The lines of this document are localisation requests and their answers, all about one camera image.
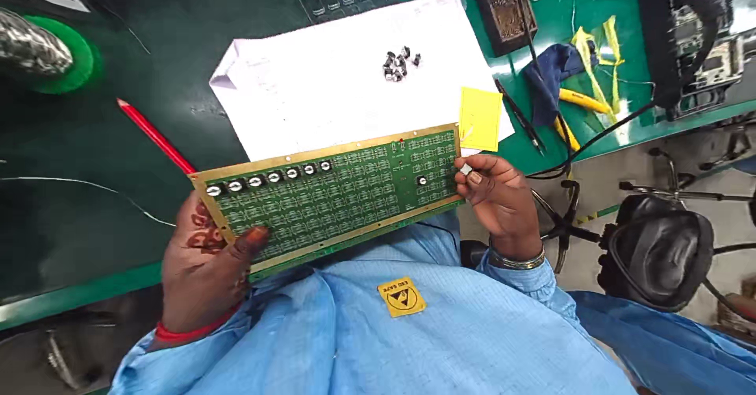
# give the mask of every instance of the bangle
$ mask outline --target bangle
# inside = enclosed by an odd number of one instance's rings
[[[232,315],[239,310],[240,306],[241,302],[237,303],[233,308],[231,308],[227,313],[224,313],[213,323],[210,323],[204,327],[200,327],[197,330],[192,330],[191,332],[174,333],[165,328],[165,326],[163,326],[163,322],[159,322],[157,323],[157,326],[155,326],[155,340],[168,343],[184,343],[196,341],[214,332],[216,329],[226,323],[232,317]]]
[[[523,262],[516,261],[516,260],[510,260],[505,258],[504,256],[500,255],[498,252],[496,252],[496,249],[493,247],[493,244],[491,243],[491,239],[488,240],[488,246],[489,250],[491,251],[491,254],[488,255],[488,263],[497,267],[497,268],[503,268],[503,269],[516,269],[519,271],[523,271],[526,269],[534,269],[538,266],[541,266],[543,262],[546,261],[546,249],[543,246],[543,243],[541,243],[541,253],[535,256],[531,260],[526,260]]]

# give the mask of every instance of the circuit board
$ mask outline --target circuit board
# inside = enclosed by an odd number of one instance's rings
[[[450,124],[189,177],[229,243],[269,228],[256,279],[457,206],[459,154]]]

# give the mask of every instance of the red thread bracelet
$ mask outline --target red thread bracelet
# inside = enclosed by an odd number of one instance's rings
[[[232,315],[239,310],[240,306],[241,306],[241,302],[237,303],[227,313],[224,313],[219,319],[215,320],[214,322],[204,327],[198,328],[197,330],[192,330],[191,332],[186,332],[186,333],[171,332],[163,326],[163,322],[159,322],[157,323],[157,326],[155,326],[155,340],[161,341],[161,342],[167,342],[167,343],[183,343],[183,342],[196,341],[198,339],[201,339],[207,336],[208,334],[215,331],[218,327],[226,323],[228,319],[230,319]]]

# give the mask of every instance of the red pencil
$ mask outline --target red pencil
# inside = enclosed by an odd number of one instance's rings
[[[155,126],[152,126],[152,123],[139,113],[139,110],[120,98],[116,98],[116,100],[118,101],[118,107],[120,107],[121,110],[123,110],[123,112],[126,113],[137,126],[139,126],[139,129],[145,131],[146,136],[150,137],[150,139],[157,144],[157,146],[160,147],[160,149],[163,150],[174,163],[176,163],[176,166],[182,168],[182,171],[186,174],[196,172],[196,169],[194,169],[194,167],[191,166],[180,153],[178,153],[171,143],[169,143],[168,140],[155,129]]]

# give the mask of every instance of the hand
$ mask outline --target hand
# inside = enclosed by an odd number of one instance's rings
[[[250,262],[265,247],[268,235],[266,227],[254,227],[227,246],[193,191],[178,211],[163,258],[163,327],[192,332],[239,303],[250,288]]]
[[[496,252],[517,261],[540,254],[538,215],[523,173],[489,154],[454,161],[457,168],[465,163],[474,170],[467,176],[461,172],[454,176],[457,192],[469,200],[478,221],[491,233]]]

